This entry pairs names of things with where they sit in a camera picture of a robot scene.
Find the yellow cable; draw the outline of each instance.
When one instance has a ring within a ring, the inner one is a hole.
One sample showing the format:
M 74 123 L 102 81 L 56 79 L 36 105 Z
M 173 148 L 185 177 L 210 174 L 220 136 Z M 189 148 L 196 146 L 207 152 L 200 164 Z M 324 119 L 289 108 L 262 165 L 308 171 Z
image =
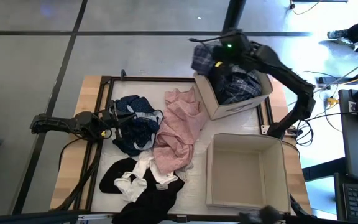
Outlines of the yellow cable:
M 357 82 L 357 81 L 358 81 L 358 78 L 356 78 L 355 80 L 349 81 L 349 82 L 342 83 L 341 85 L 345 85 L 345 84 L 349 84 L 349 83 Z
M 307 13 L 308 11 L 312 10 L 312 8 L 316 7 L 322 0 L 319 0 L 314 6 L 312 6 L 310 9 L 306 10 L 305 12 L 297 13 L 294 9 L 292 9 L 293 13 L 296 15 L 302 15 L 304 13 Z

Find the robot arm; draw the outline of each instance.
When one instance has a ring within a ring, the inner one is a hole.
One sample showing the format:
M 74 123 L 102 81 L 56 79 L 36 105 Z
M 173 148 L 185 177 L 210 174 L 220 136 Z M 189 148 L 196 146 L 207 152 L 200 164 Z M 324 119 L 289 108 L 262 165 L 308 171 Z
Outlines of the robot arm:
M 220 41 L 222 46 L 216 46 L 213 50 L 214 60 L 236 64 L 245 71 L 255 69 L 270 74 L 297 95 L 294 109 L 279 123 L 269 127 L 269 136 L 282 139 L 285 131 L 295 122 L 310 117 L 316 103 L 313 99 L 314 85 L 281 63 L 271 47 L 249 41 L 240 29 L 224 34 Z
M 46 133 L 48 131 L 62 131 L 72 133 L 85 140 L 103 139 L 102 133 L 105 130 L 116 129 L 116 137 L 121 138 L 120 127 L 131 120 L 135 114 L 118 111 L 115 103 L 112 107 L 98 113 L 84 111 L 76 114 L 74 118 L 48 117 L 46 114 L 39 114 L 31 122 L 30 129 L 34 133 Z

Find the white cloth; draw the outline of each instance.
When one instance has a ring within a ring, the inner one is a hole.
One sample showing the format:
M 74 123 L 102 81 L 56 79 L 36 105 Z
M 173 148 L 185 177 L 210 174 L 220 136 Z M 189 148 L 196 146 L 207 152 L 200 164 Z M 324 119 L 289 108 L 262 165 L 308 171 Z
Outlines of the white cloth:
M 150 168 L 155 180 L 159 184 L 169 184 L 170 182 L 178 180 L 178 177 L 173 175 L 173 172 L 169 174 L 161 174 L 157 169 L 157 165 L 154 161 L 152 151 L 146 150 L 139 155 L 139 161 L 137 161 L 132 174 L 136 176 L 131 183 L 129 177 L 117 178 L 114 180 L 114 185 L 122 192 L 122 199 L 128 202 L 136 202 L 137 198 L 147 188 L 147 181 L 143 179 L 147 168 Z

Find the open cardboard box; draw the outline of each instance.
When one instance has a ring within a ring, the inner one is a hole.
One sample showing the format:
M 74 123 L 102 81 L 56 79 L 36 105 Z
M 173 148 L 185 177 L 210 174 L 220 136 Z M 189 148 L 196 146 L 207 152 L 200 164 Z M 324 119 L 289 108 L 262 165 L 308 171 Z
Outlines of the open cardboard box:
M 255 134 L 215 134 L 207 150 L 206 204 L 290 212 L 281 140 Z
M 197 73 L 194 74 L 197 87 L 200 90 L 205 107 L 211 120 L 254 108 L 261 104 L 261 102 L 263 102 L 273 92 L 272 83 L 270 82 L 269 77 L 264 73 L 257 73 L 260 85 L 262 87 L 262 94 L 249 100 L 231 103 L 228 105 L 218 104 L 218 100 L 215 97 L 214 90 L 208 78 L 206 78 L 204 75 L 197 75 Z

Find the shoe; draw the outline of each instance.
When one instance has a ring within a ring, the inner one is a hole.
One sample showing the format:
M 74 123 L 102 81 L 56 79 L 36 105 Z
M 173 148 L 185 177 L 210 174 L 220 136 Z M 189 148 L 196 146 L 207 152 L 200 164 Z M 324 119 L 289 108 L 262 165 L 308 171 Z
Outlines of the shoe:
M 329 39 L 338 39 L 340 37 L 347 37 L 347 29 L 346 30 L 330 31 L 327 33 L 327 37 Z
M 354 48 L 355 48 L 353 42 L 351 42 L 348 38 L 345 38 L 345 37 L 338 38 L 338 39 L 334 40 L 334 42 L 337 44 L 348 46 L 352 50 L 354 50 Z

